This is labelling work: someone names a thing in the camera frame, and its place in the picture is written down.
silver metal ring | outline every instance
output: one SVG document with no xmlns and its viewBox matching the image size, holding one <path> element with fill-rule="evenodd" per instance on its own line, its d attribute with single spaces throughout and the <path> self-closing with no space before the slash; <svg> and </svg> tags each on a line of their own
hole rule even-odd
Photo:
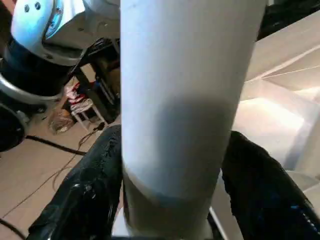
<svg viewBox="0 0 320 240">
<path fill-rule="evenodd" d="M 48 107 L 52 106 L 53 103 L 56 103 L 63 96 L 63 91 L 55 96 L 40 96 L 29 93 L 14 86 L 11 82 L 7 81 L 1 73 L 0 90 L 19 102 L 30 105 L 46 105 Z"/>
</svg>

tiled floor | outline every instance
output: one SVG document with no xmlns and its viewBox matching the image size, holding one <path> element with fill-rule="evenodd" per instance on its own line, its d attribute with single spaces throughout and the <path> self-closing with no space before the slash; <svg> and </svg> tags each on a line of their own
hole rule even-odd
<svg viewBox="0 0 320 240">
<path fill-rule="evenodd" d="M 88 134 L 80 124 L 74 125 L 69 131 L 54 136 L 47 128 L 47 121 L 33 126 L 29 135 L 36 135 L 58 144 L 77 149 L 78 141 Z M 87 151 L 95 142 L 100 133 L 93 135 L 81 148 Z M 56 148 L 25 140 L 22 144 L 8 152 L 1 154 L 0 159 L 0 217 L 36 190 L 48 177 L 57 172 L 70 158 L 71 153 Z M 70 164 L 74 166 L 81 156 L 77 156 Z M 61 174 L 58 184 L 70 169 Z M 55 191 L 52 181 L 48 181 L 39 191 L 24 202 L 4 219 L 17 226 L 24 234 L 28 234 L 29 226 L 41 213 L 42 209 L 51 200 Z M 0 240 L 18 239 L 13 233 L 0 225 Z"/>
</svg>

white cylinder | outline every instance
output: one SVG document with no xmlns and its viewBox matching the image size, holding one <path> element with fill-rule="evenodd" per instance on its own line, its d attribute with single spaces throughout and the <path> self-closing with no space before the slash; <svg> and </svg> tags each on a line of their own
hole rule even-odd
<svg viewBox="0 0 320 240">
<path fill-rule="evenodd" d="M 264 0 L 122 0 L 129 226 L 195 236 L 207 218 Z"/>
</svg>

black cable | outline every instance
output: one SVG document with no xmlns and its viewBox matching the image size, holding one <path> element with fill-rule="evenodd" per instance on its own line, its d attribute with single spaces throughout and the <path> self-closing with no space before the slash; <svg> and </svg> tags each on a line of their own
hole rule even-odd
<svg viewBox="0 0 320 240">
<path fill-rule="evenodd" d="M 22 240 L 27 239 L 26 236 L 20 230 L 18 230 L 15 226 L 13 226 L 11 223 L 5 221 L 2 218 L 0 218 L 0 224 L 5 226 L 6 228 L 10 229 L 12 232 L 14 232 Z"/>
<path fill-rule="evenodd" d="M 79 152 L 79 153 L 83 153 L 83 152 L 80 152 L 79 149 L 81 148 L 81 146 L 93 135 L 95 134 L 97 131 L 102 131 L 105 127 L 105 123 L 102 122 L 99 124 L 98 127 L 94 128 L 93 131 L 89 134 L 87 134 L 86 136 L 84 136 L 83 138 L 80 139 L 79 143 L 78 143 L 78 150 L 75 151 L 73 149 L 73 151 L 75 152 Z M 31 139 L 33 140 L 33 138 L 37 138 L 37 139 L 41 139 L 39 137 L 32 137 L 32 136 L 28 136 L 28 139 Z M 33 192 L 31 192 L 28 196 L 26 196 L 23 200 L 21 200 L 17 205 L 15 205 L 13 208 L 11 208 L 7 213 L 5 213 L 2 218 L 5 218 L 6 216 L 8 216 L 11 212 L 13 212 L 14 210 L 16 210 L 21 204 L 23 204 L 25 201 L 27 201 L 29 198 L 31 198 L 37 191 L 39 191 L 47 182 L 50 181 L 50 179 L 52 179 L 54 177 L 54 180 L 52 182 L 52 186 L 53 186 L 53 189 L 55 190 L 55 182 L 58 178 L 58 176 L 66 169 L 72 169 L 72 167 L 68 167 L 68 165 L 72 162 L 72 160 L 76 157 L 77 153 L 74 153 L 74 156 L 67 162 L 67 164 L 65 164 L 59 171 L 56 171 L 54 174 L 52 174 L 50 177 L 48 177 L 36 190 L 34 190 Z M 0 224 L 7 227 L 8 229 L 10 229 L 11 231 L 13 231 L 17 236 L 19 236 L 22 240 L 26 240 L 27 238 L 15 227 L 13 226 L 12 224 L 6 222 L 4 219 L 0 218 Z"/>
<path fill-rule="evenodd" d="M 74 149 L 71 149 L 69 147 L 56 144 L 56 143 L 54 143 L 52 141 L 45 140 L 45 139 L 43 139 L 41 137 L 38 137 L 38 136 L 30 136 L 30 135 L 28 135 L 28 136 L 26 136 L 25 139 L 33 140 L 33 141 L 36 141 L 36 142 L 39 142 L 39 143 L 42 143 L 42 144 L 47 144 L 47 145 L 49 145 L 51 147 L 54 147 L 56 149 L 59 149 L 59 150 L 62 150 L 62 151 L 65 151 L 65 152 L 68 152 L 68 153 L 71 153 L 71 154 L 75 154 L 75 155 L 84 156 L 84 155 L 87 154 L 84 151 L 74 150 Z"/>
</svg>

stool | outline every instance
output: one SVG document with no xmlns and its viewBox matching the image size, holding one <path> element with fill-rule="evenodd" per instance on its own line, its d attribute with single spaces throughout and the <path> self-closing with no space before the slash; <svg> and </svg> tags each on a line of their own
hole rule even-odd
<svg viewBox="0 0 320 240">
<path fill-rule="evenodd" d="M 81 117 L 79 116 L 79 114 L 81 114 L 84 119 L 89 121 L 88 116 L 86 115 L 85 111 L 89 110 L 89 109 L 93 109 L 95 114 L 98 116 L 98 118 L 103 121 L 106 125 L 107 122 L 105 121 L 105 119 L 102 117 L 102 115 L 100 114 L 99 110 L 97 109 L 97 107 L 94 105 L 94 103 L 92 102 L 91 99 L 86 99 L 83 102 L 80 102 L 74 106 L 71 106 L 71 115 L 75 117 L 75 119 L 81 124 L 81 126 L 87 131 L 89 132 L 89 125 L 86 126 L 84 124 L 84 122 L 81 120 Z"/>
</svg>

